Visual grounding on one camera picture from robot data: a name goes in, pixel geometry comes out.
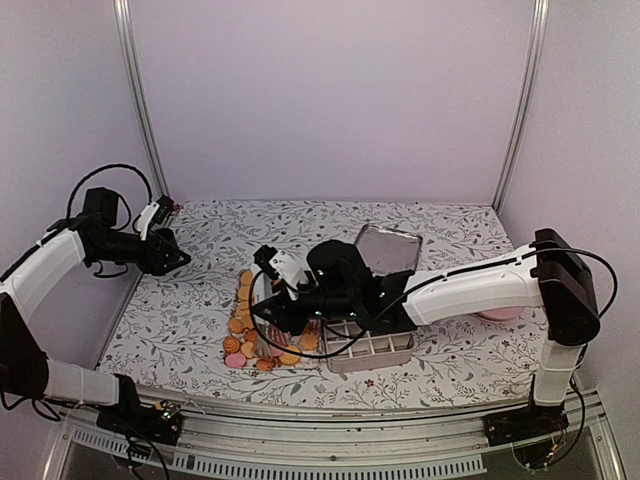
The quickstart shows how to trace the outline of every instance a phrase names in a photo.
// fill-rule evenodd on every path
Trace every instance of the vent grille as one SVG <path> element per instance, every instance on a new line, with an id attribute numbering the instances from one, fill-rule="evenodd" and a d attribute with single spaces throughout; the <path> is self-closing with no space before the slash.
<path id="1" fill-rule="evenodd" d="M 74 426 L 74 442 L 104 453 L 126 458 L 127 442 L 107 432 L 95 432 Z M 134 454 L 133 458 L 147 461 Z M 147 463 L 160 466 L 150 460 Z M 198 453 L 176 452 L 167 461 L 172 470 L 224 480 L 444 480 L 486 473 L 480 455 L 452 460 L 386 467 L 284 467 L 261 466 L 215 459 Z"/>

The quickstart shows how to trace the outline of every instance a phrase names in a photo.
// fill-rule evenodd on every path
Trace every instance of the floral tablecloth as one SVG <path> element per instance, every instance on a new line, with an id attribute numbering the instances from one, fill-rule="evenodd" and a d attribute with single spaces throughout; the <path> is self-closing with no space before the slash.
<path id="1" fill-rule="evenodd" d="M 222 361 L 237 274 L 263 244 L 300 258 L 317 243 L 353 242 L 366 223 L 423 236 L 421 269 L 500 255 L 511 244 L 488 207 L 321 201 L 187 203 L 175 218 L 193 261 L 143 277 L 103 372 L 187 394 L 278 405 L 396 409 L 486 404 L 525 396 L 546 332 L 540 310 L 500 323 L 464 316 L 416 332 L 411 362 L 370 372 L 232 370 Z"/>

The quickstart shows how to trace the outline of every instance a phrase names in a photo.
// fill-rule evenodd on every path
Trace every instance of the metal corner post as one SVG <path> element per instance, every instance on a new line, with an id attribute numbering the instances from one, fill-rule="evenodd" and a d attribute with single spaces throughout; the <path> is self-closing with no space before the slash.
<path id="1" fill-rule="evenodd" d="M 151 127 L 151 118 L 147 109 L 147 102 L 142 88 L 142 77 L 140 75 L 140 66 L 136 54 L 136 47 L 133 38 L 133 27 L 131 24 L 131 12 L 129 10 L 129 0 L 114 0 L 114 8 L 116 13 L 116 23 L 118 25 L 118 33 L 120 35 L 120 45 L 122 46 L 122 55 L 124 64 L 129 77 L 131 93 L 135 103 L 136 114 L 140 124 L 142 140 L 147 152 L 149 167 L 156 189 L 162 195 L 169 195 L 169 186 L 162 169 L 158 146 L 153 135 Z"/>
<path id="2" fill-rule="evenodd" d="M 538 65 L 542 56 L 542 46 L 544 43 L 544 33 L 547 25 L 547 13 L 549 11 L 549 0 L 535 0 L 533 11 L 533 21 L 531 24 L 531 35 L 529 37 L 529 51 L 527 53 L 527 62 L 524 71 L 522 89 L 518 100 L 518 108 L 516 116 L 511 128 L 511 136 L 502 170 L 500 171 L 500 179 L 493 195 L 493 206 L 496 213 L 500 214 L 504 207 L 507 197 L 509 183 L 513 176 L 513 171 L 518 159 L 522 137 L 524 136 L 527 115 L 531 98 L 533 97 L 533 88 L 538 74 Z"/>

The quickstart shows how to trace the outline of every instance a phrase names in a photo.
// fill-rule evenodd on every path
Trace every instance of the pink disc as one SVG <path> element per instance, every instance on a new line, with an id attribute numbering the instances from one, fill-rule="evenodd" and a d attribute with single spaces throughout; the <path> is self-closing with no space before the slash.
<path id="1" fill-rule="evenodd" d="M 513 320 L 522 313 L 524 307 L 511 307 L 511 308 L 498 308 L 496 310 L 487 310 L 486 312 L 478 312 L 483 318 L 487 320 L 494 320 L 497 322 L 503 322 L 506 320 Z"/>
<path id="2" fill-rule="evenodd" d="M 227 364 L 227 367 L 242 368 L 247 364 L 247 357 L 241 353 L 232 353 L 231 355 L 227 355 L 227 358 L 224 359 L 224 363 Z"/>

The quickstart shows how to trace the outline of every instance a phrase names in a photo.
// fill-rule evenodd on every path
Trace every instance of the leaf pattern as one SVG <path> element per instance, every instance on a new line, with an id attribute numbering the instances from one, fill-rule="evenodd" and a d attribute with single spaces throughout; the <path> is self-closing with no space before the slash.
<path id="1" fill-rule="evenodd" d="M 263 244 L 303 259 L 331 238 L 353 242 L 366 223 L 419 233 L 419 268 L 490 258 L 512 246 L 488 207 L 321 201 L 190 202 L 172 228 L 193 261 L 163 278 L 143 277 L 99 365 L 140 384 L 189 395 L 316 408 L 398 409 L 465 406 L 526 396 L 546 319 L 463 316 L 415 333 L 403 366 L 335 374 L 311 370 L 233 370 L 221 361 L 237 286 Z"/>

